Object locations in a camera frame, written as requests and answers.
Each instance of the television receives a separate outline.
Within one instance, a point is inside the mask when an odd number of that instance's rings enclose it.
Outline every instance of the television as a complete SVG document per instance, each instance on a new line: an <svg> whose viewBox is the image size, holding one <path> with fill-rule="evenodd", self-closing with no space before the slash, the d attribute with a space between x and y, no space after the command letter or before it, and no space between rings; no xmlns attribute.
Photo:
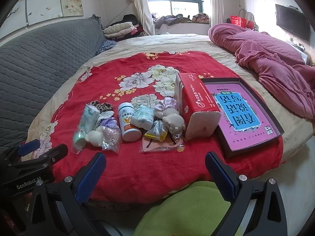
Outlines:
<svg viewBox="0 0 315 236"><path fill-rule="evenodd" d="M310 24L302 12L276 4L277 26L303 40L309 40Z"/></svg>

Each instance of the beige bed sheet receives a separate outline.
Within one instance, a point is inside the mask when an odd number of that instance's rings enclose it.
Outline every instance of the beige bed sheet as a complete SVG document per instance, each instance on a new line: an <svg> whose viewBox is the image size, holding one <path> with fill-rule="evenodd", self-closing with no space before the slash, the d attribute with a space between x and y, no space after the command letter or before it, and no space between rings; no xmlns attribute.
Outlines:
<svg viewBox="0 0 315 236"><path fill-rule="evenodd" d="M100 66L108 61L130 57L141 52L162 53L164 51L206 52L218 62L233 70L253 87L263 97L269 109L285 131L283 134L284 147L282 161L286 161L288 158L292 157L312 137L315 126L310 120L300 118L289 112L258 82L258 77L255 72L240 67L235 63L235 56L232 53L218 47L210 41L208 36L196 34L164 34L120 41L111 50L103 52L87 61L78 69L75 75L61 86L40 111L29 127L27 141L39 138L39 135L49 125L57 108L64 102L75 82L86 72L88 67Z"/></svg>

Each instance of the pink blanket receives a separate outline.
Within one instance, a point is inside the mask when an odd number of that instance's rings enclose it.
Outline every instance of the pink blanket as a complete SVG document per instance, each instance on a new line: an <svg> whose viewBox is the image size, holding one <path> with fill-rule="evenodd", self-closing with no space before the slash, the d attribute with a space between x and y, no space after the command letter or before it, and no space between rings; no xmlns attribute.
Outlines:
<svg viewBox="0 0 315 236"><path fill-rule="evenodd" d="M315 67L305 65L297 50L267 33L233 24L215 25L208 34L235 53L240 66L255 71L259 82L291 112L315 119Z"/></svg>

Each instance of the white curtain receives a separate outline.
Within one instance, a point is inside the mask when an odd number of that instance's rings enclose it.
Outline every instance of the white curtain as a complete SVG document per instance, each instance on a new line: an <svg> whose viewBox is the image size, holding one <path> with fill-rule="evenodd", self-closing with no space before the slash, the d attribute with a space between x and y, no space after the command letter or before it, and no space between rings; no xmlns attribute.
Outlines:
<svg viewBox="0 0 315 236"><path fill-rule="evenodd" d="M141 22L146 35L154 35L154 24L149 9L148 0L134 0L137 9L138 20Z"/></svg>
<svg viewBox="0 0 315 236"><path fill-rule="evenodd" d="M223 23L224 5L223 0L211 0L212 14L211 26Z"/></svg>

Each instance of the grey quilted headboard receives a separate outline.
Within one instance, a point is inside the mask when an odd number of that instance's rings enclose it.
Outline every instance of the grey quilted headboard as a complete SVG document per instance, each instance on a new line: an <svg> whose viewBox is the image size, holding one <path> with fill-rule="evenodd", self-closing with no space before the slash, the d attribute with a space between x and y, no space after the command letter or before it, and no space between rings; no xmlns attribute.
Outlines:
<svg viewBox="0 0 315 236"><path fill-rule="evenodd" d="M0 153L27 138L33 119L105 41L100 18L29 31L0 47Z"/></svg>

